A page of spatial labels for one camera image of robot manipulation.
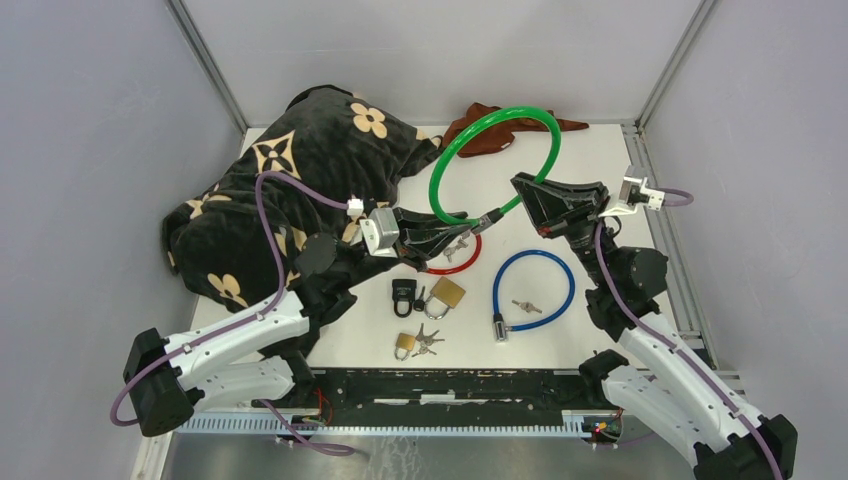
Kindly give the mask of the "red cable lock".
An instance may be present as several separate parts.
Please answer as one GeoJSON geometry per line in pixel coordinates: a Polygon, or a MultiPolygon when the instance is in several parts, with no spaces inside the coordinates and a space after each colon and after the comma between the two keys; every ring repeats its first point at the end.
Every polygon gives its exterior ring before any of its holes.
{"type": "Polygon", "coordinates": [[[427,273],[427,274],[437,275],[437,276],[448,276],[448,275],[454,275],[454,274],[459,274],[461,272],[464,272],[465,270],[469,269],[472,265],[474,265],[476,263],[476,261],[479,259],[480,254],[482,252],[482,246],[483,246],[482,237],[479,234],[477,234],[477,235],[474,236],[474,250],[472,251],[472,254],[470,255],[470,257],[468,259],[466,259],[463,263],[461,263],[457,266],[444,267],[444,268],[428,267],[424,270],[424,272],[427,273]]]}

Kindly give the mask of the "green cable lock keys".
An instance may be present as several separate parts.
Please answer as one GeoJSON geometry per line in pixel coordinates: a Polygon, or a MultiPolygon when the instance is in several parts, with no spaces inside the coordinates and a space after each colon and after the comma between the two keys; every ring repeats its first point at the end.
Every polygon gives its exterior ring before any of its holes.
{"type": "Polygon", "coordinates": [[[457,256],[460,251],[469,247],[471,237],[472,234],[470,232],[465,232],[443,251],[443,256],[448,262],[453,262],[453,258],[457,256]]]}

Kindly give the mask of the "black padlock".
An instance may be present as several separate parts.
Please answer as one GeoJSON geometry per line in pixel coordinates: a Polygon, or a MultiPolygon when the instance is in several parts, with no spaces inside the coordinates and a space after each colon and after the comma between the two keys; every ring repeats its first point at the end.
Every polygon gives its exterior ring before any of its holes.
{"type": "Polygon", "coordinates": [[[398,318],[408,317],[416,299],[417,281],[409,278],[393,279],[391,282],[391,298],[393,312],[398,318]]]}

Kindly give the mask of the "green cable lock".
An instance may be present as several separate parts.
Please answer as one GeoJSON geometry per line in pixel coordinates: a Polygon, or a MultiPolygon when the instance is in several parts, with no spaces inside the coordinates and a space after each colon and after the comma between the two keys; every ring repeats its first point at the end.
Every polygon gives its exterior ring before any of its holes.
{"type": "Polygon", "coordinates": [[[541,123],[544,126],[544,129],[550,134],[550,149],[547,158],[536,175],[531,178],[532,182],[536,184],[542,183],[553,169],[558,160],[562,144],[562,131],[553,114],[548,113],[546,110],[541,108],[532,106],[513,106],[489,113],[473,122],[457,135],[457,137],[445,148],[441,156],[438,158],[431,173],[428,184],[428,201],[433,214],[441,222],[444,222],[449,226],[467,225],[472,229],[476,228],[477,232],[482,232],[491,225],[497,223],[521,203],[521,197],[516,195],[502,206],[487,212],[479,218],[461,219],[449,214],[442,207],[440,200],[441,182],[453,158],[459,154],[464,146],[477,136],[494,126],[503,124],[510,120],[536,121],[541,123]]]}

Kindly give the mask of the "blue cable lock keys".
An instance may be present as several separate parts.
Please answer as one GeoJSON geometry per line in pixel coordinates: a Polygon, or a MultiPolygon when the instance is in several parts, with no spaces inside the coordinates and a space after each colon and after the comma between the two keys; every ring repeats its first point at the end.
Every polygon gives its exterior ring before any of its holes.
{"type": "Polygon", "coordinates": [[[539,314],[542,313],[542,310],[540,308],[536,307],[532,302],[513,300],[512,303],[524,312],[539,313],[539,314]]]}

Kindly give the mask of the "small brass padlock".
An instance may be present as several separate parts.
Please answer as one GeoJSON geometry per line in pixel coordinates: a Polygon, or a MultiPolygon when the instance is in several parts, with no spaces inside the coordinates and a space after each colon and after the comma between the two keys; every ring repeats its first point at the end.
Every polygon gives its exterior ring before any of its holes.
{"type": "Polygon", "coordinates": [[[417,340],[414,335],[399,333],[395,342],[394,358],[398,361],[407,360],[414,351],[416,343],[417,340]]]}

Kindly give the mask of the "blue cable lock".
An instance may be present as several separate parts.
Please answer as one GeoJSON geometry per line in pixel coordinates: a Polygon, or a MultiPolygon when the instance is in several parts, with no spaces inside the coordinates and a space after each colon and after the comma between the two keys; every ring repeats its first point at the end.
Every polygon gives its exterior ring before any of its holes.
{"type": "Polygon", "coordinates": [[[520,251],[510,257],[508,257],[497,270],[491,290],[491,303],[492,303],[492,327],[493,327],[493,335],[496,342],[505,342],[508,340],[508,334],[510,332],[524,332],[529,330],[535,330],[541,328],[543,326],[547,326],[548,324],[554,322],[561,316],[563,316],[571,307],[574,302],[576,295],[576,279],[575,275],[570,268],[570,266],[559,256],[549,251],[540,250],[540,249],[528,249],[520,251]],[[500,309],[500,287],[505,276],[507,270],[518,260],[527,258],[527,257],[541,257],[550,260],[555,263],[565,274],[567,280],[567,295],[565,296],[562,304],[554,310],[551,314],[535,321],[526,322],[517,325],[509,325],[501,312],[500,309]]]}

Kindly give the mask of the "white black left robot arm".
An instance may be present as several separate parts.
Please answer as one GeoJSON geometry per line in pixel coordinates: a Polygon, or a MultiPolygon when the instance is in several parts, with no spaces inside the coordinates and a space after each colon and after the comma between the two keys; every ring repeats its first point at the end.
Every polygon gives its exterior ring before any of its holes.
{"type": "Polygon", "coordinates": [[[213,325],[163,337],[136,336],[124,368],[124,397],[145,437],[171,432],[194,414],[230,403],[283,399],[307,404],[315,391],[306,363],[321,329],[357,301],[353,287],[404,264],[424,271],[467,223],[400,207],[360,220],[351,242],[320,232],[294,260],[295,278],[280,292],[213,325]]]}

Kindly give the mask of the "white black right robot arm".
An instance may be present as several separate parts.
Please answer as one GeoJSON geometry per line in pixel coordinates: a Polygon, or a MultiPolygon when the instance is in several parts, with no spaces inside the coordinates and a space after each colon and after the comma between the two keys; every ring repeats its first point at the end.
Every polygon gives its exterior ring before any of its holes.
{"type": "Polygon", "coordinates": [[[610,219],[640,209],[685,206],[685,191],[651,186],[628,173],[619,193],[600,182],[566,184],[527,173],[512,186],[537,233],[563,238],[592,288],[585,294],[592,323],[615,343],[579,368],[580,400],[611,403],[637,417],[689,463],[698,479],[788,479],[798,433],[784,416],[765,416],[731,388],[662,313],[669,260],[648,247],[620,246],[610,219]]]}

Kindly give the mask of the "small padlock keys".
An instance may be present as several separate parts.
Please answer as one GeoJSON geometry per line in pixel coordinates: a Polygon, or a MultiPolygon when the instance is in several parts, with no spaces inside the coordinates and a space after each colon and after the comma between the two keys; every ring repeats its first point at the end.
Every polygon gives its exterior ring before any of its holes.
{"type": "Polygon", "coordinates": [[[437,342],[442,342],[443,339],[438,337],[439,330],[435,330],[430,334],[426,334],[424,331],[424,324],[420,325],[419,331],[415,336],[416,342],[418,344],[418,350],[413,354],[413,357],[432,354],[436,355],[436,352],[432,350],[432,347],[437,342]]]}

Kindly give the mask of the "black floral patterned blanket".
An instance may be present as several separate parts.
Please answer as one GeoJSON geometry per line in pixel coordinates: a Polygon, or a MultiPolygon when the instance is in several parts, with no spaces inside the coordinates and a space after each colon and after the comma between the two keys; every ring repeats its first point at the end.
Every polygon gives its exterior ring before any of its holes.
{"type": "Polygon", "coordinates": [[[242,311],[295,278],[307,237],[351,242],[374,209],[400,207],[399,182],[441,151],[438,138],[346,90],[310,88],[164,218],[162,249],[191,292],[242,311]]]}

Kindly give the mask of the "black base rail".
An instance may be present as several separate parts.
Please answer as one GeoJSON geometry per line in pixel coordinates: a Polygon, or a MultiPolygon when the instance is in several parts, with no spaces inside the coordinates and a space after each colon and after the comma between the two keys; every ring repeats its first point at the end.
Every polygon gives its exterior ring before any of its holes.
{"type": "Polygon", "coordinates": [[[575,370],[313,370],[284,397],[343,427],[559,426],[564,411],[615,411],[575,370]]]}

